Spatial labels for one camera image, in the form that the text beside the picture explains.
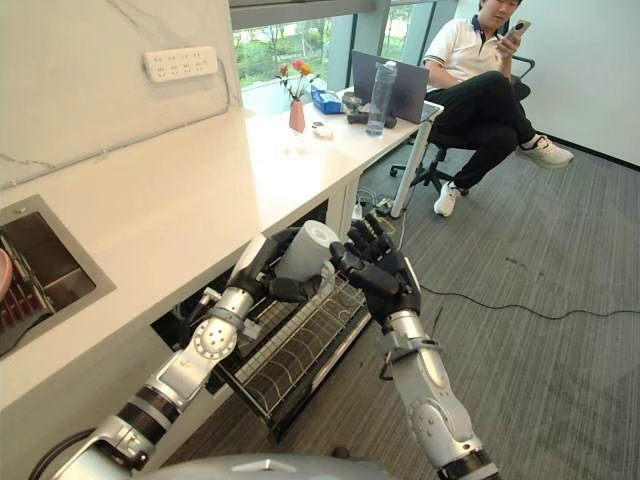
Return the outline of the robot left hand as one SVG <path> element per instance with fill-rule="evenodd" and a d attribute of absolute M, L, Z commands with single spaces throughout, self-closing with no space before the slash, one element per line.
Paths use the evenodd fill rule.
<path fill-rule="evenodd" d="M 266 297 L 288 303 L 311 299 L 326 279 L 322 262 L 304 263 L 293 254 L 293 241 L 301 230 L 289 227 L 271 236 L 255 236 L 236 262 L 226 287 L 244 290 L 255 302 Z"/>

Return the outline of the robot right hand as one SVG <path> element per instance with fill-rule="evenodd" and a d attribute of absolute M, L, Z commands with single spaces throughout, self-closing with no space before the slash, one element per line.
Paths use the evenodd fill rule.
<path fill-rule="evenodd" d="M 333 242 L 331 263 L 366 298 L 371 317 L 382 330 L 390 330 L 390 317 L 400 311 L 420 313 L 421 292 L 407 257 L 383 229 L 379 218 L 369 211 L 352 223 L 349 241 Z"/>

